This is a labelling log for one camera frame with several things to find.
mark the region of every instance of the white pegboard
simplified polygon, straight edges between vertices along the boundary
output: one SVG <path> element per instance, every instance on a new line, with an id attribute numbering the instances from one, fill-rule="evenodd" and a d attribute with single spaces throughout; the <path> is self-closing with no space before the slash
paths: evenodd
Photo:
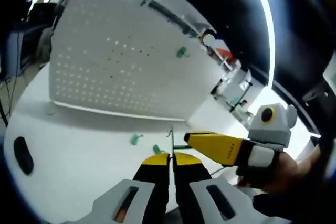
<path id="1" fill-rule="evenodd" d="M 176 56 L 181 47 L 189 57 Z M 197 39 L 140 4 L 71 0 L 50 61 L 50 98 L 101 113 L 186 120 L 223 75 Z"/>

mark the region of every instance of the black mouse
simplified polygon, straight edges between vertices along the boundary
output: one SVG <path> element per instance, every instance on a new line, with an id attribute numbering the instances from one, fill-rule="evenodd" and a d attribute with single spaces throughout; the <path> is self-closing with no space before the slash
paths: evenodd
<path id="1" fill-rule="evenodd" d="M 33 158 L 31 157 L 31 154 L 29 152 L 29 149 L 27 147 L 27 143 L 24 137 L 19 136 L 14 141 L 14 154 L 24 174 L 26 175 L 31 174 L 34 169 L 34 161 L 33 161 Z"/>

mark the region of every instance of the green object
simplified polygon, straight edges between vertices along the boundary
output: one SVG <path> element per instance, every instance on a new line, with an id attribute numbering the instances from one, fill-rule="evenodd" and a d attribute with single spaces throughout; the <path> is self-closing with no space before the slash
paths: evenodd
<path id="1" fill-rule="evenodd" d="M 139 138 L 143 137 L 143 135 L 137 135 L 137 134 L 134 134 L 132 137 L 131 137 L 131 144 L 132 145 L 137 145 L 138 144 L 138 141 L 139 141 Z"/>
<path id="2" fill-rule="evenodd" d="M 173 148 L 174 148 L 174 150 L 187 150 L 187 149 L 192 149 L 192 147 L 189 146 L 189 145 L 174 145 Z"/>
<path id="3" fill-rule="evenodd" d="M 178 58 L 180 58 L 180 59 L 181 59 L 183 56 L 185 56 L 185 57 L 189 57 L 190 55 L 187 55 L 186 52 L 187 52 L 187 48 L 186 48 L 186 47 L 181 47 L 181 48 L 177 51 L 176 57 L 178 57 Z"/>
<path id="4" fill-rule="evenodd" d="M 153 151 L 154 151 L 155 154 L 160 154 L 160 153 L 164 152 L 164 151 L 160 150 L 160 148 L 158 147 L 157 144 L 153 145 Z"/>

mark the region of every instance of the desk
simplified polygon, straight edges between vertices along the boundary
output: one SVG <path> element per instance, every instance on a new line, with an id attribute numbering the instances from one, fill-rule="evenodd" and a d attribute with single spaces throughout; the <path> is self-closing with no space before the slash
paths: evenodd
<path id="1" fill-rule="evenodd" d="M 176 144 L 185 132 L 209 130 L 246 137 L 246 129 L 209 98 L 187 123 L 104 115 L 56 106 L 49 101 L 49 65 L 24 91 L 5 135 L 4 154 L 13 179 L 31 208 L 50 223 L 74 221 L 88 214 L 95 199 L 120 180 L 131 179 L 141 162 L 154 155 L 152 146 L 171 152 L 167 134 L 174 128 Z M 143 134 L 136 146 L 134 133 Z M 26 176 L 19 168 L 13 141 L 23 136 L 34 159 Z M 195 150 L 213 173 L 221 166 Z M 173 176 L 167 210 L 177 207 Z"/>

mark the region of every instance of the table surface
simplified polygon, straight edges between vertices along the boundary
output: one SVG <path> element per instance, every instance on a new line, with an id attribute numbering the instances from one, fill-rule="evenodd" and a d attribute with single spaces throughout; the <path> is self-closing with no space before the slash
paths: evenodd
<path id="1" fill-rule="evenodd" d="M 141 162 L 154 155 L 153 145 L 171 152 L 184 144 L 186 132 L 207 130 L 246 137 L 247 130 L 212 96 L 195 111 L 188 122 L 135 119 L 75 110 L 54 105 L 49 99 L 49 65 L 24 91 L 6 131 L 4 154 L 13 179 L 31 208 L 50 223 L 75 221 L 92 210 L 92 203 L 120 180 L 131 179 Z M 134 134 L 143 134 L 136 146 Z M 19 168 L 13 142 L 23 136 L 34 160 L 26 176 Z M 221 166 L 195 150 L 210 173 Z M 177 207 L 173 173 L 167 210 Z"/>

